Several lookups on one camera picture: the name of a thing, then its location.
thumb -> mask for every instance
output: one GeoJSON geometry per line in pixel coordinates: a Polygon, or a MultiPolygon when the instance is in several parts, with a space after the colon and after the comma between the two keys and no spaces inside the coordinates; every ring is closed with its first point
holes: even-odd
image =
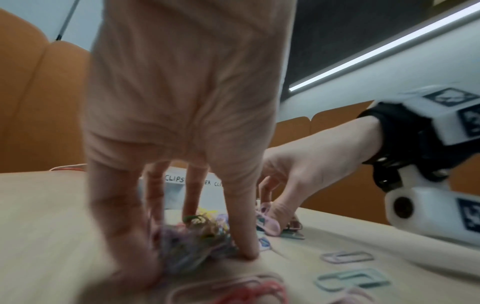
{"type": "Polygon", "coordinates": [[[289,179],[283,193],[271,204],[267,216],[278,221],[280,228],[284,229],[309,195],[305,184],[297,179],[289,179]]]}

red wire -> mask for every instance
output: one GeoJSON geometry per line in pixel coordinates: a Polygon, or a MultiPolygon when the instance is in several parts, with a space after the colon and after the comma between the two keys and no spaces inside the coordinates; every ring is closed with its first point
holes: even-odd
{"type": "Polygon", "coordinates": [[[265,294],[280,293],[281,304],[288,304],[287,292],[285,287],[276,281],[267,281],[254,288],[241,287],[230,294],[217,299],[213,304],[228,304],[234,300],[242,301],[244,304],[254,304],[254,301],[265,294]]]}
{"type": "Polygon", "coordinates": [[[58,168],[58,169],[53,170],[52,172],[54,172],[54,171],[62,171],[62,170],[85,172],[85,170],[80,169],[80,168],[58,168]]]}

fluorescent light strip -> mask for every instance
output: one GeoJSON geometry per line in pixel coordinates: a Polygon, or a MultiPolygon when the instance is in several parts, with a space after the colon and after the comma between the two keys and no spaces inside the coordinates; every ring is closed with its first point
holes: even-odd
{"type": "Polygon", "coordinates": [[[300,89],[300,88],[302,88],[302,87],[304,87],[304,86],[306,86],[306,85],[309,85],[309,84],[311,84],[311,83],[314,83],[315,81],[318,81],[318,80],[323,79],[323,78],[325,78],[325,77],[328,77],[328,76],[330,76],[330,75],[332,75],[332,74],[335,74],[335,73],[337,73],[337,72],[340,72],[340,71],[342,71],[342,70],[344,70],[344,69],[346,69],[346,68],[349,68],[349,67],[351,67],[351,66],[353,66],[353,65],[356,65],[357,63],[360,63],[360,62],[365,61],[365,60],[367,60],[367,59],[370,59],[370,58],[372,58],[372,57],[374,57],[374,56],[376,56],[376,55],[378,55],[378,54],[381,54],[381,53],[383,53],[383,52],[386,52],[386,51],[388,51],[388,50],[391,50],[391,49],[393,49],[393,48],[395,48],[395,47],[397,47],[397,46],[399,46],[399,45],[402,45],[402,44],[404,44],[404,43],[406,43],[406,42],[408,42],[408,41],[411,41],[411,40],[413,40],[413,39],[415,39],[415,38],[418,38],[418,37],[420,37],[420,36],[422,36],[422,35],[425,35],[425,34],[428,34],[428,33],[432,32],[432,31],[435,31],[435,30],[437,30],[437,29],[439,29],[439,28],[441,28],[441,27],[443,27],[443,26],[446,26],[446,25],[448,25],[448,24],[450,24],[450,23],[452,23],[452,22],[455,22],[455,21],[457,21],[457,20],[459,20],[459,19],[461,19],[461,18],[464,18],[464,17],[466,17],[466,16],[469,16],[469,15],[475,13],[475,12],[478,12],[478,11],[480,11],[480,3],[476,3],[476,4],[472,5],[472,6],[469,6],[468,8],[465,8],[465,9],[463,9],[463,10],[461,10],[461,11],[459,11],[459,12],[456,12],[456,13],[450,15],[450,16],[447,16],[447,17],[445,17],[445,18],[443,18],[443,19],[441,19],[441,20],[439,20],[439,21],[436,21],[436,22],[434,22],[434,23],[432,23],[432,24],[430,24],[430,25],[427,25],[427,26],[424,27],[424,28],[421,28],[421,29],[419,29],[419,30],[417,30],[417,31],[415,31],[415,32],[413,32],[413,33],[411,33],[411,34],[408,34],[408,35],[406,35],[406,36],[403,36],[403,37],[401,37],[401,38],[399,38],[399,39],[397,39],[397,40],[395,40],[395,41],[393,41],[393,42],[390,42],[390,43],[388,43],[388,44],[386,44],[386,45],[384,45],[384,46],[382,46],[382,47],[379,47],[378,49],[375,49],[375,50],[373,50],[373,51],[371,51],[371,52],[368,52],[368,53],[366,53],[366,54],[364,54],[364,55],[362,55],[362,56],[360,56],[360,57],[357,57],[357,58],[355,58],[355,59],[353,59],[353,60],[350,60],[349,62],[346,62],[346,63],[344,63],[344,64],[342,64],[342,65],[339,65],[339,66],[336,67],[336,68],[333,68],[333,69],[331,69],[331,70],[328,70],[328,71],[326,71],[325,73],[322,73],[322,74],[317,75],[317,76],[315,76],[315,77],[312,77],[312,78],[310,78],[310,79],[308,79],[308,80],[305,80],[304,82],[299,83],[299,84],[297,84],[297,85],[289,88],[289,90],[290,90],[290,92],[293,92],[293,91],[295,91],[295,90],[298,90],[298,89],[300,89]]]}

